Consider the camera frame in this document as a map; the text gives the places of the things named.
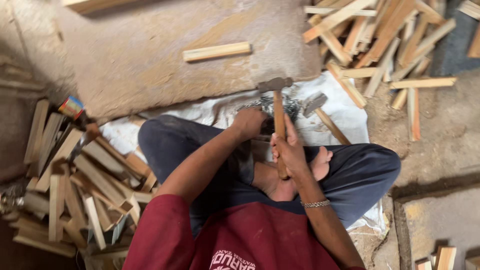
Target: maroon shirt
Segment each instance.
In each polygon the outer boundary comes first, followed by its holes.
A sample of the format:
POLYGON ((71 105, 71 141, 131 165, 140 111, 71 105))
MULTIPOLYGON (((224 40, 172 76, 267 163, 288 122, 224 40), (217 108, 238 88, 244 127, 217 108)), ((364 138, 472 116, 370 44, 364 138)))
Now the maroon shirt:
POLYGON ((307 221, 254 202, 212 215, 194 240, 185 201, 161 195, 145 208, 123 269, 339 269, 307 221))

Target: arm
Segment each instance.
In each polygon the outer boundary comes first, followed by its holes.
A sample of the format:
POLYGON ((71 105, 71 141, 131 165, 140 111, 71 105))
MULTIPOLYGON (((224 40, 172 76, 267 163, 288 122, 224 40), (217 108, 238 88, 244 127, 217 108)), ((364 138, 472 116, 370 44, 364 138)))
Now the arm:
POLYGON ((266 114, 256 109, 239 111, 229 128, 189 155, 165 180, 155 196, 173 194, 188 204, 207 187, 220 166, 241 142, 260 133, 266 114))
MULTIPOLYGON (((272 135, 271 145, 275 148, 274 159, 279 155, 283 157, 287 166, 287 173, 295 181, 303 203, 326 200, 320 186, 310 172, 295 127, 286 114, 285 125, 288 133, 287 142, 275 133, 272 135)), ((330 206, 306 208, 305 212, 312 224, 317 240, 341 269, 354 266, 365 268, 350 236, 330 206)))

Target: hammer head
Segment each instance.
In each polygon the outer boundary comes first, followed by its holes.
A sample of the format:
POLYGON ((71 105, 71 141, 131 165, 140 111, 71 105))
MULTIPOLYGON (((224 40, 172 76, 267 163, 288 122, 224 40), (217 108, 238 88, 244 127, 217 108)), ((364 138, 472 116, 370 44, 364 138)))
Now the hammer head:
POLYGON ((321 93, 316 99, 308 102, 303 111, 303 116, 305 116, 305 118, 309 118, 312 115, 312 111, 323 106, 327 99, 327 96, 321 93))
POLYGON ((264 93, 267 91, 282 90, 284 87, 290 87, 293 84, 292 78, 274 78, 268 82, 261 82, 257 85, 257 89, 264 93))

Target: dark blue pants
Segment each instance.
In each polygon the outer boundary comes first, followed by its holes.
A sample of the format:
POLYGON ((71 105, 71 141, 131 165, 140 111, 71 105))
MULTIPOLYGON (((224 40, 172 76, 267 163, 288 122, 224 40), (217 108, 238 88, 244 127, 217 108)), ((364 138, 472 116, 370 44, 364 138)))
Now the dark blue pants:
MULTIPOLYGON (((161 115, 142 125, 138 141, 157 180, 163 183, 191 153, 221 132, 222 129, 161 115)), ((330 171, 320 187, 347 228, 388 191, 400 173, 400 159, 395 152, 376 144, 325 147, 333 152, 333 157, 330 171)), ((304 147, 304 150, 310 162, 318 154, 319 147, 304 147)), ((275 202, 251 186, 253 168, 250 142, 247 141, 234 150, 207 188, 193 201, 190 207, 193 235, 198 234, 212 213, 250 202, 305 214, 299 196, 293 201, 275 202)))

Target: silver bracelet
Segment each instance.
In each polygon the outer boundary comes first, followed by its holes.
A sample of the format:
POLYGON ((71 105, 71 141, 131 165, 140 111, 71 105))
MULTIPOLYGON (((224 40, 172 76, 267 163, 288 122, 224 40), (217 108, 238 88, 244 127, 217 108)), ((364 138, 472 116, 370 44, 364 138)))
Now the silver bracelet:
POLYGON ((322 206, 330 205, 330 200, 326 199, 323 202, 316 202, 316 203, 302 203, 302 201, 300 201, 300 204, 305 208, 322 207, 322 206))

